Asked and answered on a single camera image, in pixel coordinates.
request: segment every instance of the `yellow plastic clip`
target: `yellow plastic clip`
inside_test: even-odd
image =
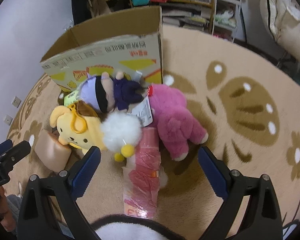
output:
[[[71,109],[72,112],[72,120],[70,124],[71,130],[75,133],[84,133],[88,129],[86,120],[83,117],[81,117],[80,114],[78,114],[77,110],[75,109],[75,104],[71,104],[68,107]],[[77,118],[83,122],[83,127],[80,131],[78,131],[74,125]]]

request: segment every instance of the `open cardboard box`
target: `open cardboard box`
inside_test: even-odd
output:
[[[159,6],[99,16],[68,29],[41,59],[44,71],[63,91],[73,91],[87,75],[106,71],[126,78],[140,73],[162,83],[162,17]]]

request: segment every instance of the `electrical outlet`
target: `electrical outlet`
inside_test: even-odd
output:
[[[10,115],[6,115],[5,118],[3,119],[3,121],[4,121],[7,125],[11,125],[12,117],[11,117]]]
[[[17,97],[15,97],[12,101],[12,105],[15,106],[16,108],[18,108],[20,106],[21,100]]]

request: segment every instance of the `pink tissue package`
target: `pink tissue package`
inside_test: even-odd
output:
[[[127,166],[123,167],[123,201],[126,215],[144,219],[154,218],[160,187],[160,164],[158,131],[154,127],[144,127],[135,155],[127,158]]]

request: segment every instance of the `pink plush toy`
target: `pink plush toy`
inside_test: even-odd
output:
[[[152,84],[148,88],[153,115],[150,126],[157,127],[159,137],[175,161],[183,160],[189,152],[187,140],[205,143],[208,133],[187,109],[183,93],[167,85]]]

